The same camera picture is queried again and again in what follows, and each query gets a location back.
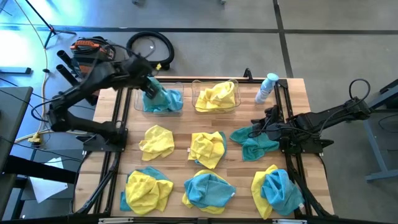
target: wooden tabletop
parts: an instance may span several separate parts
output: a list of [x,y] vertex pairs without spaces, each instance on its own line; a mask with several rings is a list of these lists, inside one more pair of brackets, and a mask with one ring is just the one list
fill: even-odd
[[[287,81],[294,114],[309,112],[310,105],[304,80],[301,78],[291,78],[287,79]],[[236,108],[234,113],[198,114],[192,106],[191,84],[186,83],[184,84],[184,106],[181,116],[159,116],[135,110],[134,95],[136,91],[134,91],[127,119],[129,137],[119,166],[111,212],[112,216],[137,216],[134,212],[120,211],[120,193],[125,188],[126,178],[130,172],[146,166],[153,166],[174,183],[174,188],[170,194],[165,211],[162,213],[154,210],[146,215],[148,217],[260,218],[250,190],[254,174],[256,171],[265,171],[273,164],[280,169],[286,169],[284,156],[280,151],[275,151],[267,153],[257,161],[243,162],[242,147],[230,139],[227,141],[228,153],[226,157],[221,159],[216,169],[213,170],[236,187],[236,195],[228,202],[225,211],[221,215],[212,215],[201,212],[196,207],[187,208],[181,202],[182,195],[184,194],[183,183],[192,178],[199,170],[203,169],[203,167],[196,165],[194,161],[187,160],[187,148],[190,147],[191,133],[224,131],[225,135],[229,136],[236,129],[250,126],[251,119],[263,118],[264,109],[275,105],[276,102],[275,95],[272,92],[264,105],[254,104],[254,97],[259,87],[260,84],[239,84],[241,105]],[[282,104],[285,105],[283,92],[281,92],[281,97]],[[116,92],[114,90],[101,90],[94,120],[98,122],[110,121],[115,100]],[[119,119],[121,119],[122,110],[123,106],[120,108]],[[165,158],[158,157],[151,161],[142,161],[142,152],[139,150],[138,144],[144,139],[145,131],[156,124],[173,132],[174,152]],[[76,186],[75,210],[83,206],[97,187],[103,157],[103,152],[94,152],[82,165]],[[321,160],[313,154],[303,154],[302,157],[308,188],[322,204],[323,208],[333,213],[325,170]],[[103,211],[107,196],[108,187],[104,190],[101,211]],[[280,215],[272,212],[270,218],[280,218]]]

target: concrete floor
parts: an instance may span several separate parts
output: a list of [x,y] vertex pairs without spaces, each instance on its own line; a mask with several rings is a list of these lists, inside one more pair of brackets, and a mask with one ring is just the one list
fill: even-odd
[[[39,18],[26,9],[34,24],[41,24]],[[276,29],[272,0],[228,0],[225,8],[216,0],[146,0],[142,7],[130,1],[119,0],[31,0],[38,11],[51,23],[60,26],[92,27],[178,27],[178,28],[253,28]],[[285,29],[354,29],[392,30],[398,29],[398,18],[393,0],[279,0]],[[12,14],[0,13],[0,22],[27,24],[19,9],[9,1],[4,8]],[[50,41],[47,54],[49,69],[54,71],[61,61],[55,56],[60,49],[68,49],[79,36],[102,35],[113,42],[125,45],[130,32],[79,32],[77,36],[60,34]],[[284,60],[278,34],[236,34],[236,33],[164,33],[175,48],[172,69],[163,75],[176,76],[240,76],[249,67],[256,77],[276,72],[286,77]],[[46,32],[40,32],[42,38]],[[349,99],[348,85],[355,78],[365,78],[372,86],[370,101],[378,90],[392,82],[398,75],[398,40],[396,35],[298,35],[287,34],[287,48],[295,78],[304,78],[312,111],[321,111],[333,105],[340,105]],[[44,53],[37,37],[30,27],[22,31],[0,30],[3,45],[0,65],[29,66],[32,75],[2,75],[3,78],[19,84],[34,87],[40,94],[45,66]],[[157,44],[153,58],[164,57],[165,46]],[[57,73],[50,76],[46,87],[47,97],[69,84]],[[354,95],[363,96],[364,85],[354,87]],[[40,99],[32,97],[33,105]],[[78,116],[91,118],[92,111],[74,108]],[[19,136],[37,129],[38,122],[29,114],[24,118]],[[398,221],[398,178],[366,183],[364,176],[378,172],[371,147],[362,122],[339,124],[325,130],[323,137],[335,141],[325,149],[324,161],[328,172],[328,184],[335,213],[343,218],[396,223]],[[54,135],[48,148],[81,149],[73,136]],[[29,156],[26,149],[15,148],[14,154]],[[60,209],[47,210],[59,203]],[[68,200],[30,203],[24,208],[26,217],[52,216],[68,213]]]

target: vacuum hose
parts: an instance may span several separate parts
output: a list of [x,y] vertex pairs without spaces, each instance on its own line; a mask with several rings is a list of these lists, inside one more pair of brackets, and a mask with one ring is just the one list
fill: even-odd
[[162,69],[164,70],[168,70],[170,68],[170,63],[173,61],[174,59],[174,48],[172,43],[168,40],[168,38],[166,38],[163,34],[158,33],[158,32],[152,32],[152,31],[142,31],[139,33],[134,34],[129,41],[127,41],[126,44],[126,48],[127,49],[132,49],[132,45],[133,43],[141,38],[141,37],[155,37],[160,39],[168,48],[169,50],[169,56],[165,59],[165,60],[161,60],[161,61],[150,61],[150,65],[152,66],[152,68],[156,68],[156,66],[158,64],[160,64],[162,66]]

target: blue cloth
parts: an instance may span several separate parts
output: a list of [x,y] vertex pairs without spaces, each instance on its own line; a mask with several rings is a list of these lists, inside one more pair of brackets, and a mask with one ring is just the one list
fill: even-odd
[[184,182],[189,201],[198,208],[225,207],[236,188],[213,174],[200,174]]
[[242,145],[243,161],[256,161],[263,157],[266,152],[278,150],[279,142],[271,141],[266,133],[249,138],[248,134],[253,131],[253,126],[235,130],[229,138]]
[[[225,152],[224,152],[223,156],[221,156],[221,158],[224,158],[225,155],[226,155],[226,136],[225,136],[225,133],[222,132],[222,131],[219,131],[219,134],[221,135],[221,137],[223,137],[223,145],[224,145],[224,150],[225,150]],[[198,164],[198,165],[204,166],[204,165],[201,164],[201,163],[199,162],[199,160],[197,160],[197,159],[195,159],[195,163]]]
[[145,112],[168,112],[182,109],[183,100],[178,90],[165,90],[154,77],[149,77],[152,84],[158,89],[156,96],[150,99],[146,94],[142,95],[142,103]]
[[[143,174],[149,175],[157,180],[169,180],[159,170],[157,170],[151,166],[147,166],[147,167],[145,167],[145,169],[137,169],[137,171],[142,172]],[[129,181],[129,176],[131,175],[131,173],[129,175],[127,175],[126,183]],[[130,206],[126,202],[126,193],[124,190],[122,192],[120,192],[120,211],[124,211],[124,212],[131,211]]]
[[289,215],[304,203],[301,191],[283,169],[274,170],[266,175],[261,187],[261,197],[266,198],[279,215]]

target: crumpled towel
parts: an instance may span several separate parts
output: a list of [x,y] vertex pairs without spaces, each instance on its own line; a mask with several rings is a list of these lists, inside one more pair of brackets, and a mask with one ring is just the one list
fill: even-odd
[[[147,166],[145,167],[145,169],[137,169],[137,171],[142,172],[143,174],[149,175],[153,178],[155,178],[156,180],[168,180],[170,181],[165,175],[163,175],[159,170],[151,167],[151,166]],[[132,174],[132,172],[127,175],[127,179],[126,179],[126,183],[129,182],[129,177]],[[127,204],[126,202],[126,193],[123,190],[120,193],[120,211],[125,211],[125,212],[130,212],[131,208],[130,206]]]
[[[219,131],[219,134],[221,135],[221,137],[223,137],[224,154],[223,154],[223,156],[221,156],[221,158],[224,158],[225,155],[226,155],[226,151],[227,151],[227,148],[226,148],[226,136],[225,136],[225,133],[222,132],[222,131]],[[201,163],[199,162],[199,160],[197,160],[197,159],[195,160],[195,163],[198,164],[198,165],[204,166],[204,165],[201,164]]]
[[274,170],[266,175],[261,187],[261,197],[266,198],[279,215],[289,215],[304,203],[301,191],[283,169]]
[[198,207],[203,212],[221,214],[236,188],[210,170],[197,172],[184,183],[182,203],[188,208]]
[[155,125],[145,132],[145,139],[139,143],[139,149],[143,151],[143,161],[149,161],[158,156],[164,158],[174,151],[173,133]]
[[223,82],[213,88],[201,90],[195,109],[199,112],[229,111],[235,107],[235,84]]
[[256,172],[253,182],[251,184],[251,193],[253,195],[254,203],[263,219],[267,219],[272,212],[272,207],[266,198],[261,197],[262,185],[266,179],[266,175],[278,169],[277,166],[272,165],[266,171]]
[[[142,171],[158,173],[157,177],[163,175],[152,167]],[[173,183],[168,179],[158,180],[143,172],[135,170],[127,178],[125,192],[121,194],[121,210],[128,210],[125,208],[126,203],[138,215],[145,215],[153,209],[163,212],[173,189]]]
[[156,78],[149,77],[149,79],[157,87],[158,92],[153,99],[148,98],[146,94],[142,94],[145,112],[169,112],[182,109],[183,100],[180,91],[165,90]]
[[214,169],[225,152],[223,137],[217,131],[193,133],[188,160],[197,160],[209,169]]
[[256,161],[263,157],[266,152],[278,150],[279,142],[271,141],[266,133],[249,138],[248,134],[253,131],[253,126],[235,130],[229,138],[242,145],[242,157],[244,161]]

